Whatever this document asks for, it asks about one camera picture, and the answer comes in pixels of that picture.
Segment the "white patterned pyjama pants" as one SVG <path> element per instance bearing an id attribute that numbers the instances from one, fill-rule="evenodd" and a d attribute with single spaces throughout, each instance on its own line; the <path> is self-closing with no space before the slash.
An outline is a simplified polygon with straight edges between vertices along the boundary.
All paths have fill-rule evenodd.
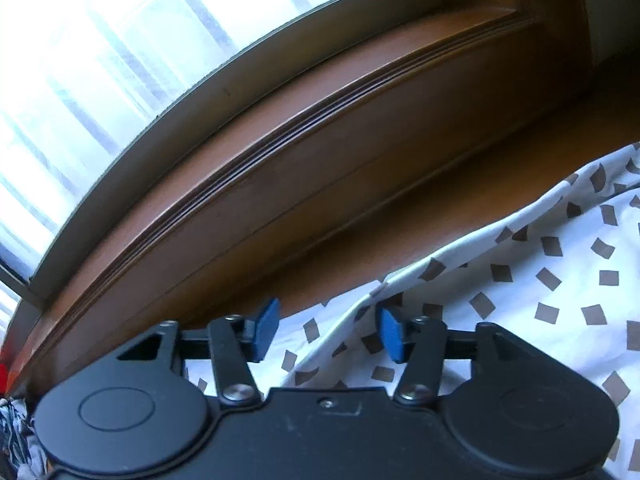
<path id="1" fill-rule="evenodd" d="M 535 203 L 431 255 L 285 318 L 252 366 L 273 387 L 393 389 L 402 368 L 375 337 L 373 306 L 454 330 L 493 322 L 601 387 L 620 413 L 605 467 L 639 474 L 639 149 L 590 162 Z"/>

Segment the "grey sweatshirt garment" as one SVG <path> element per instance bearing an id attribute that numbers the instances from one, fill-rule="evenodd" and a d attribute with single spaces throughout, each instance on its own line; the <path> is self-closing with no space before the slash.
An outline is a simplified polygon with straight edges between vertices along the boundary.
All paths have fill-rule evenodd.
<path id="1" fill-rule="evenodd" d="M 44 479 L 48 459 L 22 399 L 1 400 L 1 478 Z"/>

